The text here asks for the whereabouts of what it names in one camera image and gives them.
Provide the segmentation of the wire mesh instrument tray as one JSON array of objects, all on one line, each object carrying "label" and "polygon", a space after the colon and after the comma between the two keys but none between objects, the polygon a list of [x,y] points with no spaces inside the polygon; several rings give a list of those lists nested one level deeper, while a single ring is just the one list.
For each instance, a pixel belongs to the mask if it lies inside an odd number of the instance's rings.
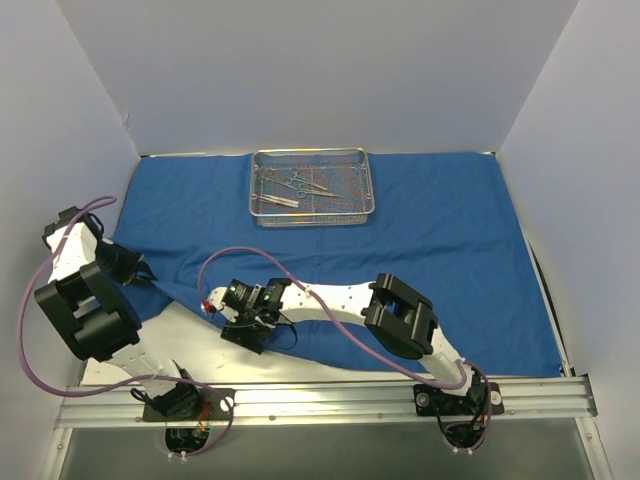
[{"label": "wire mesh instrument tray", "polygon": [[[287,178],[291,169],[320,184],[338,198],[298,198],[295,190],[272,182],[262,183],[260,174],[273,169]],[[258,195],[274,195],[299,202],[288,208],[261,202]],[[263,227],[348,226],[364,224],[375,211],[375,196],[368,154],[361,148],[272,149],[255,152],[249,177],[249,212]]]}]

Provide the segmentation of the blue surgical wrap cloth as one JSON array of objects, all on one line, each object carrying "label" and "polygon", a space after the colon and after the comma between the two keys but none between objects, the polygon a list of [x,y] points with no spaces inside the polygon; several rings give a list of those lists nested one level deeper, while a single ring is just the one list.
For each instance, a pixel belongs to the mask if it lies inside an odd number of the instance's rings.
[{"label": "blue surgical wrap cloth", "polygon": [[555,377],[561,355],[496,159],[373,154],[376,207],[357,226],[264,228],[249,211],[249,156],[145,158],[115,241],[155,284],[126,290],[143,320],[198,311],[199,283],[368,283],[389,273],[427,297],[446,338],[491,375]]}]

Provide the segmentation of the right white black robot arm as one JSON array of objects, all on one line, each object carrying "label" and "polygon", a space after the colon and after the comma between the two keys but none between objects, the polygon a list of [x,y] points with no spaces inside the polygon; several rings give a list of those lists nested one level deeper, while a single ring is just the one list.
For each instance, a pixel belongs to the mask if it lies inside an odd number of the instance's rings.
[{"label": "right white black robot arm", "polygon": [[298,333],[303,322],[329,322],[349,338],[349,326],[364,327],[389,354],[425,367],[433,376],[426,385],[442,391],[453,411],[467,412],[480,400],[478,375],[444,335],[430,300],[391,274],[355,285],[276,278],[250,286],[234,279],[206,300],[226,319],[221,337],[256,354],[279,325]]}]

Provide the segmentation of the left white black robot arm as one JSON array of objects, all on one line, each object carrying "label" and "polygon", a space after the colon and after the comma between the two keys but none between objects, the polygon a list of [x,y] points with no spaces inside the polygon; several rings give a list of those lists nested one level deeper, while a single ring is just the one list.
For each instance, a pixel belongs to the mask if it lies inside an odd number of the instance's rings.
[{"label": "left white black robot arm", "polygon": [[61,218],[44,228],[43,241],[59,254],[47,284],[34,297],[71,352],[116,366],[142,379],[131,394],[159,415],[190,419],[198,414],[203,396],[184,381],[187,371],[146,343],[142,323],[122,286],[149,286],[155,279],[143,255],[103,235],[92,214],[69,227]]}]

